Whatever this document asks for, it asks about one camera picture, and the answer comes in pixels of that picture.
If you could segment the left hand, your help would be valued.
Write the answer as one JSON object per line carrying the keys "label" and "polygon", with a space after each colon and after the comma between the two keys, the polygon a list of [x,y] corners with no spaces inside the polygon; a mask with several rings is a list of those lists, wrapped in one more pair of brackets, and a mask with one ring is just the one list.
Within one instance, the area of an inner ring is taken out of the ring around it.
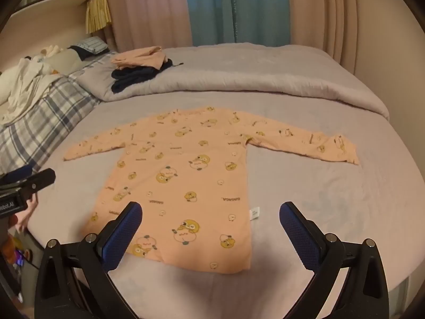
{"label": "left hand", "polygon": [[16,230],[19,233],[22,233],[28,226],[29,220],[34,213],[35,209],[38,206],[38,196],[37,193],[34,193],[27,200],[27,208],[16,214],[17,222],[15,225]]}

